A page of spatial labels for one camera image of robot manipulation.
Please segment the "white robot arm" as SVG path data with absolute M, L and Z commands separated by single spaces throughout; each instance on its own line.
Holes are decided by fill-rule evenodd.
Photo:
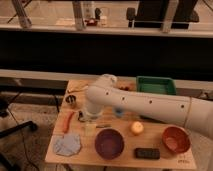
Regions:
M 101 75 L 85 91 L 85 114 L 102 115 L 105 106 L 136 112 L 178 125 L 213 140 L 213 102 L 192 97 L 124 91 L 115 88 L 117 77 Z

